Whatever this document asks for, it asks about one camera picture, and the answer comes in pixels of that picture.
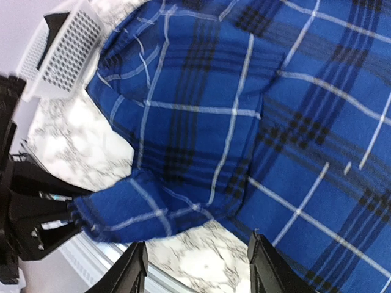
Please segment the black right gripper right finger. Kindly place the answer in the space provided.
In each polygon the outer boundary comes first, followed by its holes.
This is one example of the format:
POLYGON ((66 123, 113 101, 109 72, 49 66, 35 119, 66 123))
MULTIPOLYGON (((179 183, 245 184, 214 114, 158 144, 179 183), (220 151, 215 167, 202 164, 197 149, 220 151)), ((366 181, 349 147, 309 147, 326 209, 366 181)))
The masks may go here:
POLYGON ((253 293, 314 293, 264 235, 252 232, 247 256, 253 293))

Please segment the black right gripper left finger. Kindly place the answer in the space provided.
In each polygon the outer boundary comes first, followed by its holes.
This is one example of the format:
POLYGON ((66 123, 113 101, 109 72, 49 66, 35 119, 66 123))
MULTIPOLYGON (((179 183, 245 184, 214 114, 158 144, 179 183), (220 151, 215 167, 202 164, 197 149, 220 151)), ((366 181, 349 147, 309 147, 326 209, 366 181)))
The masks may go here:
POLYGON ((147 270, 148 253, 145 242, 132 243, 87 293, 144 292, 147 270))

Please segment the blue plaid long sleeve shirt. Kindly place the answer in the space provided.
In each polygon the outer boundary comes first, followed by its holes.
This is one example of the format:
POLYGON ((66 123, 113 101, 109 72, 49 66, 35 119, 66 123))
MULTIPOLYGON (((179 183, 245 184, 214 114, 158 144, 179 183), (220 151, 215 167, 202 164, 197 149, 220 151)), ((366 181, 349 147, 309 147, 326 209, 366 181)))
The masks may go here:
POLYGON ((68 206, 92 239, 216 220, 314 291, 390 291, 389 1, 148 1, 86 91, 134 150, 68 206))

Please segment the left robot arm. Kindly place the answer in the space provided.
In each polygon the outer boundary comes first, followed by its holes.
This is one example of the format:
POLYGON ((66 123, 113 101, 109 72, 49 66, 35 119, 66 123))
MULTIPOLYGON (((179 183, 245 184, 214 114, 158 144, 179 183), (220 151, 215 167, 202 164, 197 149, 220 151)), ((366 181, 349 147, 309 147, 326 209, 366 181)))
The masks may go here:
POLYGON ((27 153, 9 153, 17 125, 13 115, 26 86, 1 76, 1 283, 17 284, 18 261, 39 261, 79 233, 69 201, 91 191, 39 166, 27 153))

